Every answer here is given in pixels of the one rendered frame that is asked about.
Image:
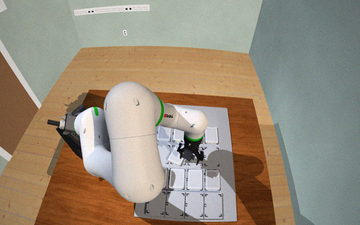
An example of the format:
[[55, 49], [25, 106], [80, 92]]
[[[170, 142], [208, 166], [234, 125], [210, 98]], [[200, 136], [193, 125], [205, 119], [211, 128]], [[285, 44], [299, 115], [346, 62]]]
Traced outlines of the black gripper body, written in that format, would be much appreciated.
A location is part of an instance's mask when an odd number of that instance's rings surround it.
[[184, 146], [188, 149], [188, 150], [194, 150], [195, 152], [198, 151], [200, 148], [199, 145], [196, 146], [196, 147], [191, 147], [191, 146], [188, 146], [187, 144], [184, 144]]

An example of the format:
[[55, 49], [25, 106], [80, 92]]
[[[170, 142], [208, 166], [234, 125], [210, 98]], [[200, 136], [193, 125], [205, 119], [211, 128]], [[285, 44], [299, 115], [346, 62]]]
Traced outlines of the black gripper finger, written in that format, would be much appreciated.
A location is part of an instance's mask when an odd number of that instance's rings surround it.
[[180, 159], [182, 158], [183, 152], [184, 152], [185, 150], [187, 150], [186, 147], [180, 149], [181, 146], [184, 145], [184, 144], [185, 144], [185, 143], [181, 140], [180, 143], [179, 143], [179, 147], [178, 147], [178, 149], [177, 149], [177, 152], [180, 153]]
[[204, 149], [200, 149], [200, 148], [198, 148], [199, 149], [199, 152], [198, 151], [192, 151], [194, 154], [195, 154], [195, 156], [196, 156], [196, 158], [197, 158], [197, 163], [196, 163], [196, 165], [198, 165], [198, 162], [199, 161], [203, 161], [203, 159], [204, 159]]

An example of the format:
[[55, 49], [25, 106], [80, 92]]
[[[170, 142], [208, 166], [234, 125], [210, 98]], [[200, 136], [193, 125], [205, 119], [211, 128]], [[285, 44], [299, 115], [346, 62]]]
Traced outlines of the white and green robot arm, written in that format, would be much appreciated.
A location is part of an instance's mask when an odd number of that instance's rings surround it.
[[61, 118], [47, 124], [59, 126], [63, 135], [70, 133], [80, 141], [86, 171], [108, 181], [133, 203], [153, 200], [164, 186], [156, 127], [184, 131], [185, 144], [196, 147], [208, 126], [203, 111], [163, 103], [137, 82], [114, 86], [104, 109], [91, 107], [74, 116], [66, 112]]

